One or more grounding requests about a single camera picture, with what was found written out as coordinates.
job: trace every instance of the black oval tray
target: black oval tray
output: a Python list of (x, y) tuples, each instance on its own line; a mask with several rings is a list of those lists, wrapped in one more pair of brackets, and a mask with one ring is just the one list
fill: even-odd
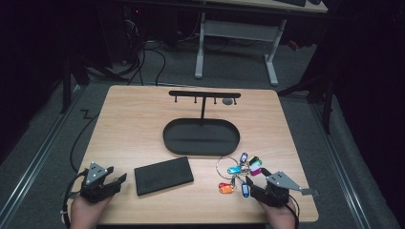
[(223, 119), (178, 118), (163, 130), (166, 148), (177, 155), (227, 156), (240, 141), (238, 128)]

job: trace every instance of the keychain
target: keychain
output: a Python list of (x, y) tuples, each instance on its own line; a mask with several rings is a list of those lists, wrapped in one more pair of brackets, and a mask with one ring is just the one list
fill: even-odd
[[(235, 161), (236, 165), (235, 166), (231, 166), (229, 168), (227, 168), (227, 174), (232, 176), (225, 176), (223, 174), (220, 173), (219, 171), (219, 163), (223, 158), (230, 158), (233, 161)], [(248, 158), (248, 154), (247, 153), (242, 153), (241, 158), (239, 159), (239, 163), (236, 159), (234, 159), (233, 157), (230, 156), (226, 156), (226, 157), (221, 157), (218, 161), (217, 161), (217, 165), (216, 165), (216, 169), (217, 169), (217, 173), (225, 179), (230, 179), (230, 183), (225, 183), (225, 182), (221, 182), (218, 185), (218, 189), (219, 192), (221, 194), (231, 194), (233, 193), (233, 191), (235, 191), (236, 189), (236, 178), (241, 181), (242, 185), (242, 195), (245, 198), (248, 198), (250, 196), (250, 192), (249, 192), (249, 186), (247, 185), (247, 183), (240, 178), (240, 176), (247, 176), (249, 174), (251, 174), (252, 176), (256, 176), (257, 174), (261, 173), (261, 166), (262, 166), (262, 160), (260, 160), (257, 156), (253, 156), (252, 158)]]

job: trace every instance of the gray carpet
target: gray carpet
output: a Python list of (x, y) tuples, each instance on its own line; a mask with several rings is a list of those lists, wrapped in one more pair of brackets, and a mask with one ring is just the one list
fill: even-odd
[[(266, 67), (261, 55), (251, 50), (261, 50), (261, 43), (255, 47), (226, 47), (220, 52), (206, 52), (204, 76), (201, 80), (194, 78), (196, 48), (162, 46), (157, 49), (165, 56), (165, 68), (159, 83), (179, 84), (201, 87), (272, 89), (281, 91), (298, 83), (309, 59), (316, 47), (303, 48), (294, 52), (289, 47), (281, 46), (276, 53), (274, 65), (279, 77), (277, 88), (269, 85)], [(155, 52), (146, 52), (145, 64), (141, 69), (144, 84), (153, 84), (155, 77), (163, 66), (163, 58)], [(119, 72), (123, 67), (116, 66)], [(88, 116), (96, 115), (107, 91), (117, 82), (92, 77), (87, 88), (76, 93), (77, 102), (66, 117), (59, 134), (54, 139), (47, 158), (33, 177), (33, 183), (19, 207), (12, 212), (7, 223), (8, 228), (63, 228), (61, 210), (63, 193), (74, 177), (75, 172), (69, 162), (69, 154), (80, 131), (89, 122), (82, 110), (88, 110)], [(133, 85), (139, 85), (139, 75)], [(61, 86), (53, 93), (47, 105), (38, 112), (8, 159), (1, 165), (0, 172), (0, 206), (5, 206), (18, 181), (24, 176), (32, 159), (47, 137), (53, 124), (61, 117)], [(309, 186), (318, 190), (315, 203), (319, 220), (302, 223), (300, 228), (357, 228), (350, 205), (347, 203), (342, 185), (330, 158), (330, 147), (325, 140), (319, 120), (314, 115), (313, 105), (307, 103), (302, 94), (281, 97), (299, 157), (309, 181)], [(83, 133), (74, 150), (74, 162), (78, 167), (85, 153), (96, 122)], [(367, 166), (364, 164), (353, 143), (352, 136), (340, 113), (338, 103), (333, 102), (330, 121), (332, 142), (350, 174), (355, 191), (367, 213), (371, 228), (399, 228), (390, 209), (385, 205)]]

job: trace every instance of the wooden table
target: wooden table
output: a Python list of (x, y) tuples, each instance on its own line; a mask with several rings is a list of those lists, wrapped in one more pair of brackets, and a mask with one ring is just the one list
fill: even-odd
[[(277, 93), (271, 90), (130, 87), (113, 86), (107, 94), (92, 139), (79, 171), (92, 161), (114, 172), (106, 183), (127, 173), (121, 192), (111, 201), (100, 224), (169, 223), (264, 223), (264, 211), (254, 198), (244, 198), (241, 186), (232, 194), (220, 194), (218, 184), (227, 182), (217, 174), (214, 156), (190, 156), (194, 182), (138, 197), (134, 168), (179, 157), (168, 151), (162, 131), (175, 118), (200, 117), (202, 100), (174, 97), (171, 90), (240, 93), (237, 105), (214, 104), (207, 98), (205, 117), (232, 122), (241, 141), (230, 156), (239, 160), (243, 152), (258, 156), (263, 167), (285, 172), (301, 187), (308, 188), (300, 159)], [(265, 177), (253, 180), (265, 184)], [(79, 179), (73, 190), (78, 190)], [(301, 221), (316, 221), (318, 213), (311, 196), (290, 191), (301, 208)]]

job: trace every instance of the person's arm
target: person's arm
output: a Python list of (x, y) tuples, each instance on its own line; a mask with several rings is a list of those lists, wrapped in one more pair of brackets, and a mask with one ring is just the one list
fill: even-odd
[[(274, 229), (294, 229), (295, 228), (295, 216), (289, 211), (287, 207), (275, 208), (258, 201), (262, 208), (265, 210), (268, 223)], [(288, 206), (294, 211), (295, 205), (291, 198), (288, 201)]]
[(91, 203), (77, 195), (71, 207), (71, 229), (93, 229), (113, 197)]

